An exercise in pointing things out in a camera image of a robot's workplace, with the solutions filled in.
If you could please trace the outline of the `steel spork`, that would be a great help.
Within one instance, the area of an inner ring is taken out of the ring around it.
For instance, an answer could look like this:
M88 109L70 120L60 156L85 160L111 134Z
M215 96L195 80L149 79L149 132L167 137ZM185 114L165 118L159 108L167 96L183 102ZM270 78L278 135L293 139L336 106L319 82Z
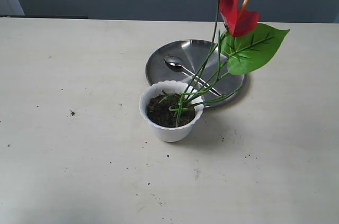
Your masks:
M199 76L196 76L192 71L188 70L186 67L183 66L183 60L177 56L167 55L163 58L166 66L174 72L182 72L186 73L192 77L194 81L200 84L202 87L207 88L210 87L210 84L204 81Z

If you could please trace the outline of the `dark soil in pot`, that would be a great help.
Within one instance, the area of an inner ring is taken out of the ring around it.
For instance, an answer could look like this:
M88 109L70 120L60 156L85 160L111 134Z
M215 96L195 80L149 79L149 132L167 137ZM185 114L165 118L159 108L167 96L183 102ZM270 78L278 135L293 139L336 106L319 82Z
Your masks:
M160 94L151 98L146 107L147 117L155 124L166 127L182 127L195 118L193 107L184 107L179 113L180 94Z

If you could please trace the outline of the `round steel plate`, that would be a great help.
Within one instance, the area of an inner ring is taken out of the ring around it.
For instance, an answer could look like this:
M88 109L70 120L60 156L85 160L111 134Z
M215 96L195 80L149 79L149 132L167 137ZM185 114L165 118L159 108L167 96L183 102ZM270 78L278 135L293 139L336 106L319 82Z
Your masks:
M209 53L211 42L205 40L181 40L166 44L157 49L146 63L146 79L149 85L166 80L182 81L189 83L192 76L203 64ZM175 56L181 59L184 69L173 71L165 63L166 56ZM214 103L207 103L205 108L217 107L242 98L247 91L247 75L228 74L221 79L212 91L202 97L203 101L209 101L217 97L217 93L229 95L229 98Z

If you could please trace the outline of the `red artificial anthurium flower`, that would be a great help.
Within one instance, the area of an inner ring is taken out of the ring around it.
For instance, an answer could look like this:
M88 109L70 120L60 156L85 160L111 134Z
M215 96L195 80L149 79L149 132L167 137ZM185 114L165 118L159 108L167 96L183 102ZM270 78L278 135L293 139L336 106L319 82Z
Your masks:
M237 93L218 94L211 100L198 101L228 75L245 75L266 65L277 53L289 30L259 23L259 13L246 9L249 0L217 0L215 21L221 17L225 30L214 29L209 52L180 93L162 92L160 105L167 108L161 124L178 128L192 121L196 106L218 103Z

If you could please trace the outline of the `white plastic flower pot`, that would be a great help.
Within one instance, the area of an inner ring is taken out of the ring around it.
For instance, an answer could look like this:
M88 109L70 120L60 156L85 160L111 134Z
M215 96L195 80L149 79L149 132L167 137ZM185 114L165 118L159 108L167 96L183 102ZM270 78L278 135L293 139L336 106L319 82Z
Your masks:
M187 83L178 82L175 80L166 80L164 82L158 82L148 87L144 93L141 95L139 100L139 110L144 120L148 122L155 136L164 141L164 142L177 142L185 138L192 130L195 123L200 119L203 114L204 106L199 104L194 107L195 117L192 121L185 124L181 127L162 127L149 119L147 116L147 105L149 104L152 98L157 97L161 90L164 90L166 93L182 93L188 86Z

